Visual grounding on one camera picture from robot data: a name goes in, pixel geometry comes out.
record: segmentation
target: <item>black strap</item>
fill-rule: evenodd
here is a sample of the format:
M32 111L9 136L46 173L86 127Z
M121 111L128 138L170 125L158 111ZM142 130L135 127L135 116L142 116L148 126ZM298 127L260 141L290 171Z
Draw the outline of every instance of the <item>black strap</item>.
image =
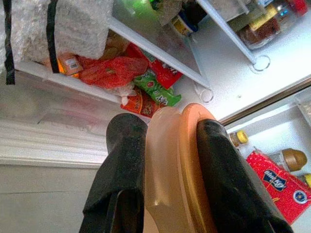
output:
M53 73L59 73L55 49L55 38L54 38L55 14L57 2L58 0L51 0L48 6L48 18L47 18L47 41L50 54L50 63L52 66Z
M5 62L4 66L6 69L6 84L14 85L15 84L15 69L14 69L14 60L11 47L11 27L12 27L12 2L11 0L3 0L3 8L5 12L5 34L6 38L4 41L5 44Z

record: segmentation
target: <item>green snack package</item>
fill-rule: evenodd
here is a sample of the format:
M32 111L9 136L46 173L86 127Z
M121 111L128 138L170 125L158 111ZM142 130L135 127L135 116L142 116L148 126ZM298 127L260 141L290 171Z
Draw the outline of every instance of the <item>green snack package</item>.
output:
M171 88L166 90L162 87L161 84L157 82L156 75L151 70L147 70L143 75L135 77L134 84L147 92L157 103L174 106L181 99L181 95L175 96Z

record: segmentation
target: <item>food package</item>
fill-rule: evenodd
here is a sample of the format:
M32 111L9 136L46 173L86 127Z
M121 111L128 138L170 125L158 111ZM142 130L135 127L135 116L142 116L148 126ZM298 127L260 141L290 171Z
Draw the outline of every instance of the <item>food package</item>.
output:
M116 57L112 60L100 61L78 57L83 70L79 79L89 85L96 85L108 92L121 96L126 105L127 96L133 94L135 76L145 73L148 63L141 58Z
M156 74L156 80L166 89L169 89L183 75L132 43L127 47L126 53L129 57L145 59L149 68Z
M175 96L173 94L173 89L166 90L157 81L156 76L151 70L143 75L137 76L134 79L134 84L149 94L149 96L157 103L162 103L167 106L174 106L177 104L181 95Z
M101 56L100 60L110 60L122 55L129 44L130 42L122 36L113 31L109 31L104 54Z
M116 57L89 66L82 65L84 70L79 73L79 78L87 84L111 89L127 85L136 76L144 74L147 65L141 58Z
M15 62L49 58L47 11L50 0L12 0L11 45ZM104 52L113 0L60 0L55 14L56 54L71 52L99 59ZM0 1L0 68L5 60L4 10Z
M164 107L162 104L157 104L147 93L138 87L135 87L134 91L136 93L135 96L129 96L128 103L126 105L121 104L122 109L151 118L156 110Z
M43 63L49 70L52 70L52 66L49 59L46 59ZM78 78L78 72L83 68L78 62L75 55L72 53L64 53L58 56L57 64L59 68L59 72L65 75L73 76Z
M277 166L261 151L253 151L246 160L289 224L311 205L311 188Z

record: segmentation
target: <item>refrigerator shelf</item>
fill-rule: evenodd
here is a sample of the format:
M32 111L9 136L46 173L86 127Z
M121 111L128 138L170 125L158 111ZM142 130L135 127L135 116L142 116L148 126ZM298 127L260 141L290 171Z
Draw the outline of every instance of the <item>refrigerator shelf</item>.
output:
M102 100L108 100L113 103L121 103L121 98L110 94L103 90L102 88L91 86L86 83L83 83L79 79L73 78L71 76L66 76L64 74L54 74L51 71L47 70L45 66L34 63L34 62L19 62L15 65L15 69L32 76L42 78L42 81L50 81L54 84L58 84L76 91L79 91L81 94L85 93L91 95L95 98Z

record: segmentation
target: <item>red mesh bag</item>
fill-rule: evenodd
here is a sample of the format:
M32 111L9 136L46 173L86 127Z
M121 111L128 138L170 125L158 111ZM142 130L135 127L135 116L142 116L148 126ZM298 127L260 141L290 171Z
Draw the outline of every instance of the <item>red mesh bag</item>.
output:
M93 63L90 60L81 61L81 65L87 68L79 73L79 78L106 89L127 85L136 76L144 74L148 66L142 58L116 57L108 61L93 60Z

